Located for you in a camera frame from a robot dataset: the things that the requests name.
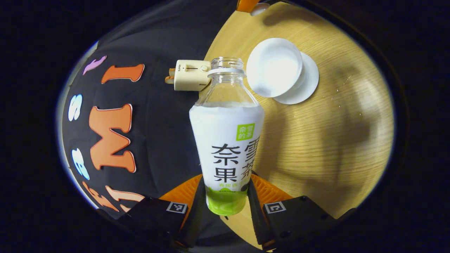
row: wood grain surface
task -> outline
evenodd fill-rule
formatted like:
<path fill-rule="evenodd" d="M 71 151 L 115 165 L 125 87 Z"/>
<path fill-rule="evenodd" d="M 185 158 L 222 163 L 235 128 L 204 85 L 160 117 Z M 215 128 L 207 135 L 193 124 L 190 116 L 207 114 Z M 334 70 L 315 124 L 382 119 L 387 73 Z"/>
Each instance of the wood grain surface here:
<path fill-rule="evenodd" d="M 291 41 L 315 60 L 319 85 L 306 101 L 284 105 L 256 95 L 244 80 L 265 111 L 253 169 L 293 197 L 307 195 L 338 218 L 370 194 L 389 160 L 394 133 L 389 89 L 374 62 L 346 33 L 286 3 L 255 17 L 234 12 L 205 60 L 239 57 L 245 69 L 253 48 L 273 37 Z M 221 218 L 261 248 L 248 203 L 241 213 Z"/>

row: white bottle label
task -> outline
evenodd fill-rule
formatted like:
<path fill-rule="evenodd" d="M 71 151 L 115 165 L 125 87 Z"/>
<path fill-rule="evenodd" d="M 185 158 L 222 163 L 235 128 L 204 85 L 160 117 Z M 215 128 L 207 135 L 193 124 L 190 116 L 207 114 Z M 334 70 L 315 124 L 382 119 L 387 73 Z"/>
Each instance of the white bottle label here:
<path fill-rule="evenodd" d="M 203 179 L 212 190 L 245 191 L 250 181 L 264 110 L 239 105 L 205 103 L 189 111 Z"/>

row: orange letter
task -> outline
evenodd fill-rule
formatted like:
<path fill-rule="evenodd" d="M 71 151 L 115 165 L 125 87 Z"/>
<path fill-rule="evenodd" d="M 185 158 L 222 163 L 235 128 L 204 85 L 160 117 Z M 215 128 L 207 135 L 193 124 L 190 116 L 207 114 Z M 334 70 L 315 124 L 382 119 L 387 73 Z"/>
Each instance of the orange letter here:
<path fill-rule="evenodd" d="M 132 81 L 138 81 L 142 76 L 142 72 L 144 72 L 143 64 L 124 68 L 116 68 L 116 66 L 110 66 L 105 74 L 103 74 L 102 84 L 112 79 L 130 79 Z"/>
<path fill-rule="evenodd" d="M 89 115 L 89 127 L 102 137 L 92 148 L 90 158 L 97 170 L 102 166 L 122 167 L 128 172 L 136 171 L 135 158 L 126 150 L 123 155 L 114 155 L 130 144 L 130 139 L 111 129 L 120 129 L 128 133 L 131 129 L 131 104 L 122 108 L 100 110 L 94 106 Z"/>
<path fill-rule="evenodd" d="M 111 189 L 111 187 L 109 186 L 105 186 L 106 190 L 108 191 L 109 195 L 111 195 L 111 197 L 116 200 L 119 201 L 121 199 L 125 199 L 125 200 L 133 200 L 133 201 L 137 201 L 140 202 L 141 200 L 144 199 L 144 196 L 137 194 L 137 193 L 133 193 L 133 192 L 126 192 L 126 191 L 119 191 L 119 190 L 113 190 Z M 124 205 L 120 205 L 120 207 L 125 211 L 128 212 L 130 210 L 130 208 L 124 206 Z"/>
<path fill-rule="evenodd" d="M 83 181 L 83 185 L 86 188 L 86 190 L 90 193 L 90 195 L 97 200 L 97 202 L 102 206 L 102 207 L 109 207 L 112 208 L 114 210 L 116 210 L 117 212 L 119 210 L 117 210 L 117 208 L 115 206 L 113 206 L 113 204 L 111 204 L 111 202 L 109 202 L 104 196 L 99 197 L 99 194 L 94 190 L 91 189 L 87 186 L 87 184 Z"/>

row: green liquid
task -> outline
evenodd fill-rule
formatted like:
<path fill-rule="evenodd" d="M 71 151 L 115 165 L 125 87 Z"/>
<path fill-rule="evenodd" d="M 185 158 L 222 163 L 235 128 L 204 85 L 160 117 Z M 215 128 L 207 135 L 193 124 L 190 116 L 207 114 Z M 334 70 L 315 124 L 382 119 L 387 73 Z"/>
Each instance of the green liquid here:
<path fill-rule="evenodd" d="M 244 209 L 246 196 L 247 190 L 231 191 L 228 188 L 221 190 L 206 188 L 208 208 L 217 215 L 231 216 L 239 213 Z"/>

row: white power adapter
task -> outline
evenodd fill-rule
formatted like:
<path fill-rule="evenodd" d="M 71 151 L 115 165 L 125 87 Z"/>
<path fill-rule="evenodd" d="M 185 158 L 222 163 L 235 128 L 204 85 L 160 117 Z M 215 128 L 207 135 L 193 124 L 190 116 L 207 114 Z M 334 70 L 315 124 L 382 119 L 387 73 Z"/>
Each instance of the white power adapter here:
<path fill-rule="evenodd" d="M 174 90 L 201 91 L 211 81 L 208 71 L 211 62 L 197 60 L 178 60 L 175 68 L 169 69 L 169 76 L 165 83 L 173 84 Z"/>

